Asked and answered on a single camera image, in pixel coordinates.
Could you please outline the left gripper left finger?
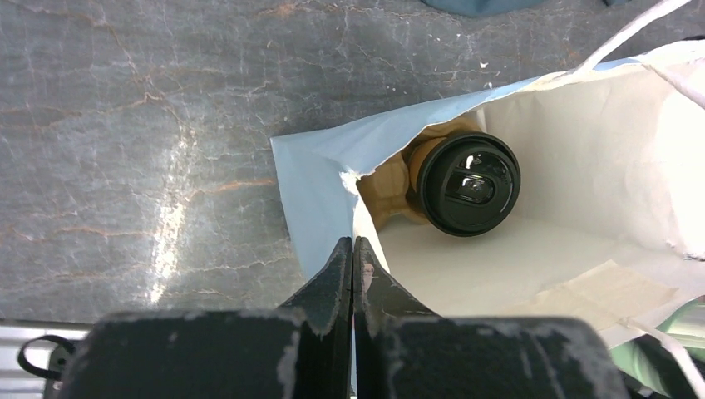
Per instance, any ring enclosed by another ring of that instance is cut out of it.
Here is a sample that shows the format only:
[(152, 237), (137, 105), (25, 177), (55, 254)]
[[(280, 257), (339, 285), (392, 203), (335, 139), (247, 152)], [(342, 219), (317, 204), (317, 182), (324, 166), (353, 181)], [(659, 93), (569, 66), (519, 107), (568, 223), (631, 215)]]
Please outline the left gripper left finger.
[(353, 242), (274, 309), (114, 313), (78, 345), (61, 398), (348, 398)]

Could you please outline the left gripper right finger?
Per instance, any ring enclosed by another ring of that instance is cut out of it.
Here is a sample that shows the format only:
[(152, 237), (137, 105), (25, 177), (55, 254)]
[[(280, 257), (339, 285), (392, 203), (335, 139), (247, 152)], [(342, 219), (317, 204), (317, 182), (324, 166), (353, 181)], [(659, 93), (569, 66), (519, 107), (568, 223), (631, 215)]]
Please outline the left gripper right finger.
[(576, 318), (444, 318), (353, 253), (356, 391), (361, 398), (625, 398), (606, 346)]

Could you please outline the light blue paper bag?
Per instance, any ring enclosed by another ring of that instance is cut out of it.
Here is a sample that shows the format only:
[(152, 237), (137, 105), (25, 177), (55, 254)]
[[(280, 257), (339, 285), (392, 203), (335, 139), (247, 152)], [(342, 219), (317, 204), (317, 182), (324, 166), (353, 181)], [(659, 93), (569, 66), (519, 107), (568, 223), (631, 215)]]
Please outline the light blue paper bag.
[[(444, 318), (576, 318), (596, 331), (613, 363), (611, 349), (652, 334), (703, 295), (704, 43), (608, 60), (680, 7), (657, 2), (569, 71), (272, 139), (288, 231), (309, 280), (330, 246), (352, 240), (357, 397), (353, 253), (360, 237), (393, 278)], [(458, 116), (515, 154), (521, 185), (513, 210), (473, 237), (400, 214), (376, 231), (359, 180), (426, 127)]]

